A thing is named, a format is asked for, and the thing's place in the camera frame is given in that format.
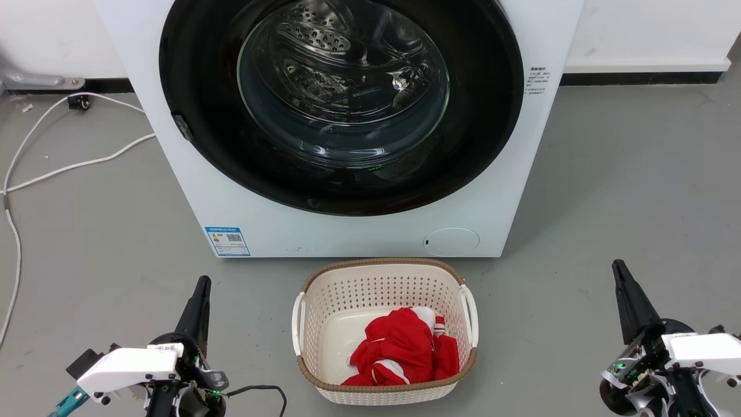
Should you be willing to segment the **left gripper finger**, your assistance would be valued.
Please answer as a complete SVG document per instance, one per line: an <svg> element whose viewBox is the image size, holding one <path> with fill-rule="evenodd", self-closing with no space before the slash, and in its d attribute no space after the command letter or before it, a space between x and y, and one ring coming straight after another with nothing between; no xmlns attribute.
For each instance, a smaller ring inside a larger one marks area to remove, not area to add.
<svg viewBox="0 0 741 417"><path fill-rule="evenodd" d="M207 355L207 339L211 322L211 278L202 276L202 354Z"/></svg>
<svg viewBox="0 0 741 417"><path fill-rule="evenodd" d="M175 333L204 351L204 276L197 280L193 295L187 301L175 327Z"/></svg>

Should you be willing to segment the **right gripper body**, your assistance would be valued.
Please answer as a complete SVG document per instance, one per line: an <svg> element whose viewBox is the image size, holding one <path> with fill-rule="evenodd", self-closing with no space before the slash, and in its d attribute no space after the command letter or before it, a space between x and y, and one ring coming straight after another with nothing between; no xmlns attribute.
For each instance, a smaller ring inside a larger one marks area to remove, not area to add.
<svg viewBox="0 0 741 417"><path fill-rule="evenodd" d="M671 319L642 330L601 375L603 404L622 416L704 416L699 368L678 365L665 340L693 334Z"/></svg>

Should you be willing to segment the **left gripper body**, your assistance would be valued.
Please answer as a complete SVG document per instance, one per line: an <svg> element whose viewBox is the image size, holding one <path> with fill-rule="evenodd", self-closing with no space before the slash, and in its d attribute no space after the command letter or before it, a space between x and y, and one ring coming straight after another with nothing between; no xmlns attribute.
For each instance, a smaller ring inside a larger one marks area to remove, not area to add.
<svg viewBox="0 0 741 417"><path fill-rule="evenodd" d="M171 332L155 338L150 349L174 349L178 355L175 373L182 386L193 386L205 406L225 406L224 391L230 382L223 370L207 361L207 333Z"/></svg>

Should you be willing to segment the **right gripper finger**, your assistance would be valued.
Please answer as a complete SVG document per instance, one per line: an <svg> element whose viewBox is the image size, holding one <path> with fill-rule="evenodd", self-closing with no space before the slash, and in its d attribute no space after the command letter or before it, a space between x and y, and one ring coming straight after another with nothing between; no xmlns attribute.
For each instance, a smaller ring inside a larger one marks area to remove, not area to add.
<svg viewBox="0 0 741 417"><path fill-rule="evenodd" d="M628 345L649 325L649 301L625 261L615 259L612 271L622 339Z"/></svg>
<svg viewBox="0 0 741 417"><path fill-rule="evenodd" d="M634 341L643 329L661 322L661 319L625 261L620 262L620 292L622 338L623 341Z"/></svg>

